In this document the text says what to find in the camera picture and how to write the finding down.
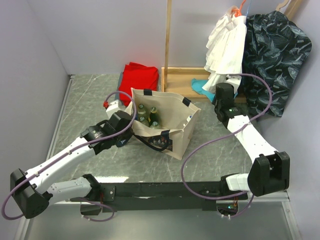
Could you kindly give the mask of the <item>dark green Perrier bottle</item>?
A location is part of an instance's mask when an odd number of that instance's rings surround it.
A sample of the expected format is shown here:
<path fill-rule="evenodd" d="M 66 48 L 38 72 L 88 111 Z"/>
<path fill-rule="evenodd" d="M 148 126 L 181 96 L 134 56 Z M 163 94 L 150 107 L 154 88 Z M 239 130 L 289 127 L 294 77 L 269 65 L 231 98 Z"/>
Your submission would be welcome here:
<path fill-rule="evenodd" d="M 151 107 L 150 109 L 150 114 L 148 117 L 149 124 L 151 125 L 153 122 L 158 122 L 159 117 L 157 113 L 157 108 L 155 106 Z"/>

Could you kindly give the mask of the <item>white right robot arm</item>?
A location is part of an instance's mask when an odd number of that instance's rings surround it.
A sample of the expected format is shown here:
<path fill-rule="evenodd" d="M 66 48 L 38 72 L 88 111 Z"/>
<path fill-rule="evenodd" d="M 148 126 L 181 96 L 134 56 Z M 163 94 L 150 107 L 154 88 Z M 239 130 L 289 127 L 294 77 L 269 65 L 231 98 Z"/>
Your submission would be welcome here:
<path fill-rule="evenodd" d="M 235 105 L 234 87 L 226 82 L 216 85 L 212 102 L 217 119 L 235 137 L 248 153 L 252 166 L 249 173 L 237 173 L 225 178 L 219 187 L 220 196 L 231 199 L 237 191 L 250 191 L 260 197 L 288 189 L 290 184 L 290 157 L 271 146 L 250 122 L 249 117 Z"/>

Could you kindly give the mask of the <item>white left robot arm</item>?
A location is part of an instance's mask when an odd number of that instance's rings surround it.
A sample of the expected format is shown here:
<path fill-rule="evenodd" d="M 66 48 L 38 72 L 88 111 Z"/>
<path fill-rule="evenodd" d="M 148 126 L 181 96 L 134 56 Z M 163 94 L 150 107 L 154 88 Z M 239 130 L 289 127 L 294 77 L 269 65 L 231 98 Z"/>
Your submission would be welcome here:
<path fill-rule="evenodd" d="M 49 206 L 74 198 L 102 199 L 101 184 L 91 174 L 59 182 L 68 169 L 77 166 L 120 141 L 132 136 L 135 115 L 122 110 L 110 119 L 89 126 L 68 147 L 46 162 L 27 171 L 20 168 L 10 174 L 10 192 L 26 219 L 40 215 Z"/>

